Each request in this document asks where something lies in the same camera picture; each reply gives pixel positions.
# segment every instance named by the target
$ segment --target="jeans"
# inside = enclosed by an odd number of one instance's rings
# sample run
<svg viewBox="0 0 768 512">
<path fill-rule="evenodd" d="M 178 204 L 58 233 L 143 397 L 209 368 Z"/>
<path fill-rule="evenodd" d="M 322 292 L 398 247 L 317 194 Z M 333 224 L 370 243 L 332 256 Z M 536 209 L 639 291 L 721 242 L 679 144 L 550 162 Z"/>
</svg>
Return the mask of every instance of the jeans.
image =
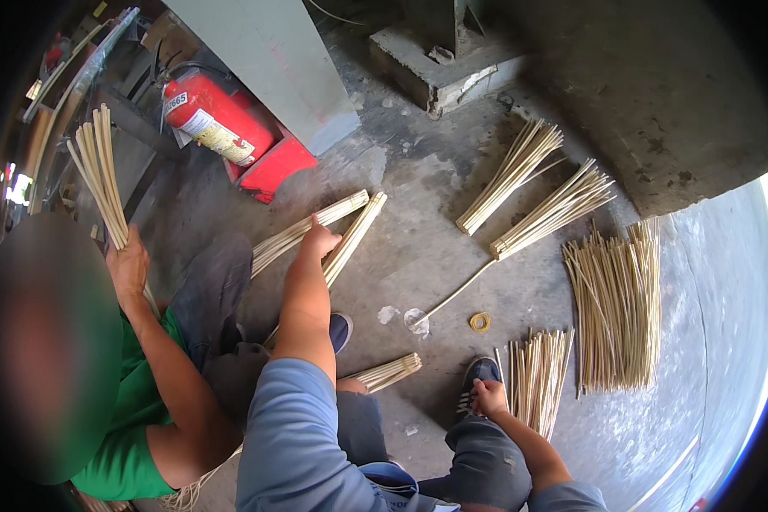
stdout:
<svg viewBox="0 0 768 512">
<path fill-rule="evenodd" d="M 338 444 L 355 465 L 388 461 L 378 402 L 337 392 Z M 532 490 L 521 450 L 489 419 L 469 416 L 453 426 L 446 444 L 455 452 L 447 476 L 419 482 L 424 496 L 455 503 L 519 510 Z"/>
<path fill-rule="evenodd" d="M 261 345 L 241 340 L 234 319 L 252 268 L 253 249 L 245 235 L 220 236 L 193 259 L 171 303 L 191 361 L 242 429 L 269 358 Z"/>
</svg>

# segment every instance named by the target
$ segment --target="man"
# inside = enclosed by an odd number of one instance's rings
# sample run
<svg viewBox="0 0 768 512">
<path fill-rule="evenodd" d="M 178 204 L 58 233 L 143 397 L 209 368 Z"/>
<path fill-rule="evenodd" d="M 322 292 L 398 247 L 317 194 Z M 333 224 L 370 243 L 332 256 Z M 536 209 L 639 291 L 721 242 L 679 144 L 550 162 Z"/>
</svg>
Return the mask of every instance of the man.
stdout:
<svg viewBox="0 0 768 512">
<path fill-rule="evenodd" d="M 256 379 L 268 360 L 234 321 L 250 286 L 253 251 L 229 233 L 191 262 L 161 320 L 143 289 L 149 259 L 132 225 L 106 261 L 123 314 L 123 364 L 111 426 L 72 482 L 103 500 L 158 497 L 194 483 L 241 443 Z M 349 319 L 333 315 L 338 337 Z"/>
<path fill-rule="evenodd" d="M 248 415 L 236 509 L 492 512 L 529 498 L 532 512 L 605 510 L 600 491 L 575 482 L 552 445 L 508 413 L 488 357 L 464 376 L 446 438 L 450 474 L 416 483 L 387 461 L 378 404 L 358 381 L 336 381 L 321 259 L 339 240 L 315 225 L 287 272 L 276 348 Z"/>
</svg>

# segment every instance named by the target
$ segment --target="fire extinguisher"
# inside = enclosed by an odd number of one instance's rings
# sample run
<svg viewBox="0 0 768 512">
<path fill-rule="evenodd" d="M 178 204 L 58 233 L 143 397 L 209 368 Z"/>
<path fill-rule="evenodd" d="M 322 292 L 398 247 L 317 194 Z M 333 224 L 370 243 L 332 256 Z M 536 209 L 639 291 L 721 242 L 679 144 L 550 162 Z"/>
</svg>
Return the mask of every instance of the fire extinguisher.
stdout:
<svg viewBox="0 0 768 512">
<path fill-rule="evenodd" d="M 202 73 L 172 78 L 185 68 L 230 76 L 198 61 L 186 61 L 162 73 L 165 121 L 238 166 L 261 158 L 275 143 L 273 133 Z"/>
</svg>

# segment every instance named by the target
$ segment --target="sneaker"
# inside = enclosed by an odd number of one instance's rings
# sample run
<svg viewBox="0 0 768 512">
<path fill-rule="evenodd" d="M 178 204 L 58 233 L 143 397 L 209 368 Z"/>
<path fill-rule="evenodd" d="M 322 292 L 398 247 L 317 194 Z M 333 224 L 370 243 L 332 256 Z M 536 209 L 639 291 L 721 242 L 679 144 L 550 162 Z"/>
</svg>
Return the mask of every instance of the sneaker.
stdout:
<svg viewBox="0 0 768 512">
<path fill-rule="evenodd" d="M 472 403 L 475 401 L 475 395 L 472 394 L 472 389 L 475 387 L 475 384 L 472 383 L 472 380 L 475 378 L 502 382 L 498 364 L 495 363 L 494 359 L 486 355 L 476 357 L 472 363 L 469 364 L 467 371 L 463 374 L 461 398 L 458 401 L 458 409 L 455 411 L 455 424 L 458 424 L 462 419 L 473 414 Z"/>
<path fill-rule="evenodd" d="M 338 354 L 349 341 L 353 333 L 353 320 L 344 313 L 330 315 L 330 341 L 333 344 L 333 353 Z"/>
</svg>

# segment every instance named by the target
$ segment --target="green shirt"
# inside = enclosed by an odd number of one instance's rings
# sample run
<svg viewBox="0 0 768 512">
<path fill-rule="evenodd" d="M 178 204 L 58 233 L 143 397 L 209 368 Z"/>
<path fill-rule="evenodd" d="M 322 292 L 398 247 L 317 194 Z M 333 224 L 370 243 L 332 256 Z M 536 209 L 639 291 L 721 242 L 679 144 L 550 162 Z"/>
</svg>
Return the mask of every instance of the green shirt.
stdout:
<svg viewBox="0 0 768 512">
<path fill-rule="evenodd" d="M 111 425 L 94 458 L 71 478 L 80 491 L 99 500 L 153 498 L 176 492 L 157 471 L 145 439 L 146 425 L 167 425 L 171 417 L 137 335 L 122 316 L 122 370 Z M 171 308 L 160 324 L 187 352 Z"/>
</svg>

